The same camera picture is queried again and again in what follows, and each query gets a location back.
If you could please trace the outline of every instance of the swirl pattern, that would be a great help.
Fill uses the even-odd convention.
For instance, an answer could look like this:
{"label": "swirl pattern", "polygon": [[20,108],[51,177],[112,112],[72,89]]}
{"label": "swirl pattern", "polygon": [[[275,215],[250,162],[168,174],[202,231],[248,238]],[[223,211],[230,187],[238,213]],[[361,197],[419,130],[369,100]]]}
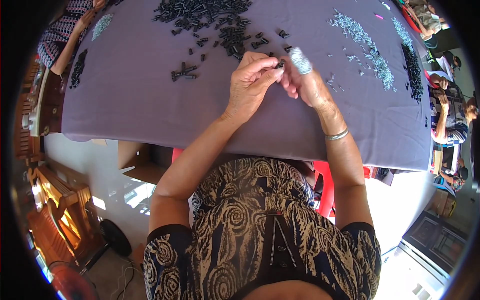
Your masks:
{"label": "swirl pattern", "polygon": [[248,283],[261,285],[273,276],[262,271],[265,211],[279,210],[312,282],[333,299],[373,298],[381,268],[373,228],[341,232],[312,210],[312,199],[303,176],[284,162],[243,158],[219,166],[194,194],[192,233],[171,231],[148,243],[148,297],[225,300]]}

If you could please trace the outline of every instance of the bracelet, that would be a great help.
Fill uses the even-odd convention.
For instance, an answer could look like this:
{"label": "bracelet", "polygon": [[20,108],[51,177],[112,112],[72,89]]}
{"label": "bracelet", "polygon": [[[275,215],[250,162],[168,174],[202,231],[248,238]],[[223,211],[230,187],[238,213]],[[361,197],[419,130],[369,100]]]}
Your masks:
{"label": "bracelet", "polygon": [[327,140],[330,140],[330,141],[333,141],[333,140],[338,140],[338,139],[341,139],[342,137],[346,136],[348,133],[348,127],[343,130],[343,132],[339,133],[339,134],[336,134],[336,135],[326,135],[325,138]]}

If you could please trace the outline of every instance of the zipper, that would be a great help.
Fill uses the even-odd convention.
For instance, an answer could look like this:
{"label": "zipper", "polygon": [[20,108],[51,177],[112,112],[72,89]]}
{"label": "zipper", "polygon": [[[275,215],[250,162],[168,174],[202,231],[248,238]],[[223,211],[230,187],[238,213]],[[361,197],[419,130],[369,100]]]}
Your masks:
{"label": "zipper", "polygon": [[293,253],[292,251],[290,250],[290,246],[288,245],[287,243],[287,239],[285,238],[285,233],[283,232],[283,228],[282,226],[280,225],[280,222],[277,220],[276,216],[274,217],[274,224],[273,224],[273,241],[272,241],[272,256],[270,258],[270,265],[273,265],[273,254],[274,254],[274,250],[275,250],[275,228],[276,228],[276,225],[275,223],[278,224],[278,228],[280,229],[280,233],[282,235],[282,238],[283,238],[283,242],[285,243],[285,245],[287,246],[287,250],[288,250],[288,253],[290,254],[290,259],[292,260],[292,263],[293,263],[293,267],[296,268],[297,267],[297,264],[295,263],[295,259],[293,258]]}
{"label": "zipper", "polygon": [[275,253],[275,222],[273,222],[273,233],[272,233],[272,253],[270,254],[270,265],[273,265],[273,255]]}

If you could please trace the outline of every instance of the gray tablecloth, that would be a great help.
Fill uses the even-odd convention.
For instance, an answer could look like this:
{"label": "gray tablecloth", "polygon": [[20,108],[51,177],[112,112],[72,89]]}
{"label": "gray tablecloth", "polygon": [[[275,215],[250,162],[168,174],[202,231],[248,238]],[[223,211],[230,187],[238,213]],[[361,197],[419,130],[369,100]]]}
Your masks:
{"label": "gray tablecloth", "polygon": [[[69,139],[114,139],[185,148],[227,106],[230,75],[238,62],[227,57],[222,47],[212,47],[213,41],[220,40],[220,31],[213,26],[201,29],[198,34],[210,41],[199,48],[192,30],[173,36],[173,22],[150,21],[158,3],[125,0],[111,7],[105,12],[115,14],[110,25],[93,42],[91,26],[78,51],[88,48],[81,83],[65,94],[62,132]],[[426,170],[431,147],[430,125],[425,128],[425,117],[430,115],[427,84],[423,78],[425,93],[418,105],[405,89],[408,75],[403,69],[401,39],[391,17],[411,30],[390,5],[391,11],[375,0],[257,0],[242,17],[252,20],[247,25],[248,34],[264,32],[270,41],[258,51],[271,51],[278,57],[285,55],[287,44],[299,46],[324,78],[335,74],[335,84],[345,92],[337,89],[332,96],[365,165]],[[334,18],[333,8],[359,22],[371,36],[389,62],[397,92],[384,91],[373,70],[360,69],[355,61],[348,61],[346,55],[355,54],[368,63],[357,43],[345,38],[341,28],[327,24]],[[276,34],[280,29],[290,37],[280,38]],[[248,40],[247,49],[251,50],[254,40]],[[193,49],[193,55],[188,54],[188,48]],[[206,55],[204,62],[200,62],[201,54]],[[172,82],[170,72],[180,70],[182,61],[198,67],[193,72],[197,79]],[[301,100],[288,98],[277,84],[268,89],[257,113],[234,134],[225,151],[326,160],[317,115]]]}

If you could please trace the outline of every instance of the printed shirt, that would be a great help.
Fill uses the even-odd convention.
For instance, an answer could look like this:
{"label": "printed shirt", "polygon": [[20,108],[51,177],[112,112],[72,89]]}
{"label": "printed shirt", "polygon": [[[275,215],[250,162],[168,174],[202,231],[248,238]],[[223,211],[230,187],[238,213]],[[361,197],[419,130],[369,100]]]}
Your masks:
{"label": "printed shirt", "polygon": [[[87,10],[93,8],[91,0],[70,0],[65,8],[64,14],[43,33],[38,44],[37,52],[43,64],[51,68],[57,61],[61,52],[65,48],[73,28],[81,16]],[[86,35],[87,29],[84,29],[78,37],[78,43],[81,43]]]}
{"label": "printed shirt", "polygon": [[[428,93],[430,95],[430,108],[432,111],[432,129],[436,132],[438,119],[442,111],[442,105],[438,99],[441,91],[429,86]],[[445,95],[448,99],[448,115],[445,124],[447,133],[446,144],[461,144],[467,139],[468,133],[467,120],[465,119],[465,113],[463,111],[463,94],[455,83],[449,81]]]}
{"label": "printed shirt", "polygon": [[465,184],[465,180],[463,180],[460,176],[458,176],[455,173],[455,175],[452,178],[452,190],[454,190],[454,192],[459,191],[462,189],[464,184]]}
{"label": "printed shirt", "polygon": [[375,296],[382,263],[373,227],[337,228],[319,215],[305,178],[285,162],[230,161],[195,198],[192,229],[171,224],[148,236],[148,299],[237,300],[285,280],[314,284],[334,300]]}

